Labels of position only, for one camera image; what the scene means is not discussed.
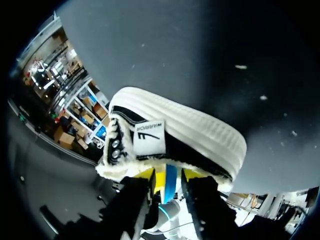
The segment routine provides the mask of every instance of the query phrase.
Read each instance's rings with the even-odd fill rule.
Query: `sneaker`
[[[247,144],[233,127],[206,113],[136,87],[118,91],[109,105],[110,123],[100,176],[120,182],[151,167],[169,164],[212,176],[228,189],[243,165]],[[135,125],[164,120],[165,153],[136,155]]]

